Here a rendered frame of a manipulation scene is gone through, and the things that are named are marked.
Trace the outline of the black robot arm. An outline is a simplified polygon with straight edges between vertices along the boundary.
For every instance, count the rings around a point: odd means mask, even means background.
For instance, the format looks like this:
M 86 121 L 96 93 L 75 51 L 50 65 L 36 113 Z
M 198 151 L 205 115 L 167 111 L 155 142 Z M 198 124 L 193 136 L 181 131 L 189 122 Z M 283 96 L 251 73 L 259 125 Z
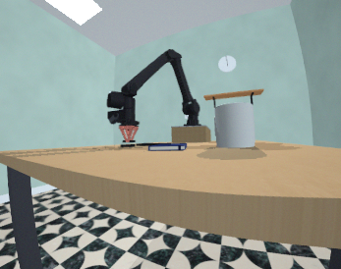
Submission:
M 137 95 L 137 91 L 148 79 L 152 77 L 152 75 L 154 75 L 166 63 L 170 63 L 173 67 L 178 85 L 182 93 L 182 111 L 185 115 L 190 115 L 188 116 L 187 124 L 184 126 L 201 126 L 198 120 L 199 104 L 197 103 L 196 99 L 193 99 L 190 93 L 190 89 L 181 63 L 182 55 L 177 52 L 175 55 L 175 52 L 176 51 L 174 51 L 173 49 L 168 49 L 158 58 L 156 58 L 152 63 L 150 63 L 147 67 L 145 67 L 141 72 L 139 72 L 135 77 L 133 77 L 129 82 L 127 82 L 127 84 L 125 84 L 121 88 L 122 92 L 111 91 L 108 94 L 107 107 L 120 109 L 118 111 L 108 112 L 107 119 L 109 120 L 110 124 L 114 125 L 117 123 L 117 120 L 126 119 L 125 108 L 128 108 L 128 110 L 130 110 L 130 108 L 136 109 L 136 99 L 132 97 Z

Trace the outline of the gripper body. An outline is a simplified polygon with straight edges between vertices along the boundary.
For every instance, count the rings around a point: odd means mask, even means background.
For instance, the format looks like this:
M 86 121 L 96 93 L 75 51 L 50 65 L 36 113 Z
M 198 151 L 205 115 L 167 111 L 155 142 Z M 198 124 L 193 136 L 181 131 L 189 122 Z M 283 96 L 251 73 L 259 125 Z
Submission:
M 125 120 L 117 120 L 117 123 L 121 123 L 121 125 L 119 126 L 135 126 L 138 127 L 137 125 L 140 124 L 140 122 L 135 121 L 135 113 L 136 110 L 134 111 L 134 109 L 130 108 L 130 110 L 128 110 L 128 108 L 126 109 L 126 119 Z M 133 119 L 133 120 L 131 120 Z M 128 124 L 128 125 L 124 125 L 124 124 Z

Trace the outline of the dark blue flat rectangular pad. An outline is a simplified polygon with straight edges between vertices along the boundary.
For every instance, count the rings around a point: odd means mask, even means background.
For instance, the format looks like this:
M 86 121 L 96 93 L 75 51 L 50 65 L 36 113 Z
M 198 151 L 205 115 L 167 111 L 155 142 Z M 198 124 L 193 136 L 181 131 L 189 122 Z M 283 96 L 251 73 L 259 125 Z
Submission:
M 159 150 L 185 150 L 187 148 L 186 143 L 165 143 L 150 145 L 148 151 L 159 151 Z

